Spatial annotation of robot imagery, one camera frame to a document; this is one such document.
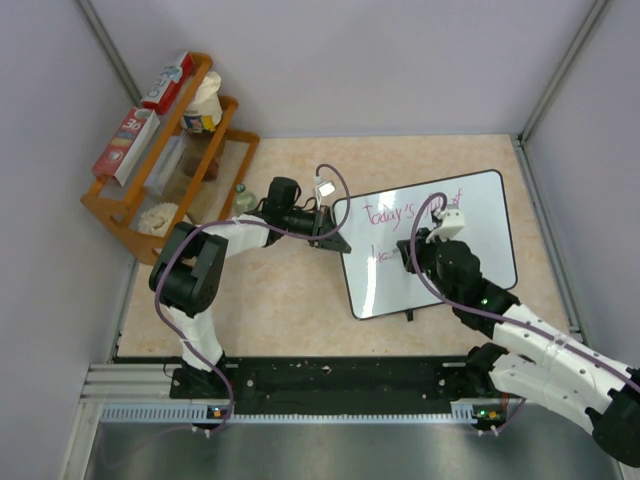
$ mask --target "gray wall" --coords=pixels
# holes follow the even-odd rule
[[[94,0],[142,90],[211,54],[265,136],[519,132],[593,0]]]
[[[604,18],[530,144],[593,344],[640,366],[640,2]]]
[[[72,2],[0,2],[0,477],[55,478],[129,255],[80,204],[128,102]]]

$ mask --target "red and white box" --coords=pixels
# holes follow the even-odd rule
[[[133,107],[93,165],[93,174],[96,177],[106,175],[120,186],[124,185],[159,125],[156,112]]]
[[[142,99],[142,106],[154,110],[158,115],[167,113],[194,67],[195,63],[189,52],[178,55],[173,62],[165,65],[162,73],[156,77]]]

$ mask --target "bottle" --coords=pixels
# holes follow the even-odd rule
[[[236,185],[236,196],[233,198],[233,211],[236,215],[242,215],[258,206],[256,196],[247,191],[242,183]]]

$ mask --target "gray floor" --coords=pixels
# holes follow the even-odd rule
[[[101,426],[104,458],[116,462],[166,425]],[[167,434],[115,470],[96,452],[87,479],[619,479],[591,437],[527,406],[498,438],[447,425],[230,426],[205,440]]]

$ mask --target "whiteboard black frame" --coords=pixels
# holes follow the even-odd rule
[[[516,262],[516,253],[515,253],[515,250],[513,249],[513,234],[511,233],[511,219],[509,218],[509,205],[507,204],[507,192],[505,191],[505,188],[504,188],[504,178],[502,177],[502,173],[500,173],[499,170],[497,170],[495,168],[489,168],[487,170],[481,170],[479,172],[471,172],[471,173],[465,173],[465,174],[462,174],[462,175],[454,175],[452,177],[438,178],[436,180],[430,180],[428,182],[412,183],[411,185],[402,185],[402,186],[399,186],[399,187],[392,187],[392,188],[385,188],[384,190],[377,190],[375,192],[361,193],[360,195],[351,195],[350,198],[353,200],[354,198],[366,197],[367,195],[377,195],[377,194],[380,194],[380,193],[390,192],[390,191],[393,191],[393,190],[400,190],[401,188],[419,187],[419,186],[422,186],[422,185],[429,185],[430,183],[438,183],[438,182],[442,182],[442,181],[445,181],[445,180],[454,180],[456,178],[470,177],[472,175],[479,175],[479,174],[482,174],[482,173],[489,173],[489,172],[495,172],[495,173],[498,174],[498,177],[500,177],[500,186],[502,187],[502,198],[504,200],[504,210],[505,210],[504,213],[505,213],[505,216],[507,218],[507,227],[509,229],[509,244],[511,245],[511,259],[513,260],[513,271],[514,271],[515,277],[516,277],[513,285],[511,285],[510,287],[506,287],[506,290],[512,290],[513,288],[515,288],[515,286],[518,284],[518,281],[519,281],[518,264]],[[347,201],[347,198],[343,197],[343,198],[339,198],[335,202],[333,202],[333,205],[331,206],[331,209],[332,209],[333,215],[334,215],[334,218],[333,218],[334,222],[336,222],[336,218],[335,218],[336,204],[338,202],[346,202],[346,201]],[[381,313],[380,315],[373,315],[373,316],[367,317],[367,318],[360,318],[360,317],[356,316],[355,312],[353,311],[353,302],[351,301],[351,290],[349,289],[349,281],[347,280],[347,270],[346,270],[345,265],[344,265],[344,255],[345,255],[344,253],[340,254],[340,263],[342,264],[342,274],[344,275],[344,283],[347,286],[347,297],[349,299],[349,309],[351,310],[351,315],[353,316],[353,318],[355,318],[359,322],[365,322],[365,321],[371,320],[373,318],[386,317],[388,315],[394,315],[396,313],[413,312],[413,311],[418,310],[418,309],[435,307],[435,306],[438,306],[438,305],[442,305],[444,303],[444,302],[438,302],[438,303],[433,303],[431,305],[423,305],[423,306],[420,306],[420,307],[409,308],[409,309],[406,309],[406,310],[396,310],[395,312]]]

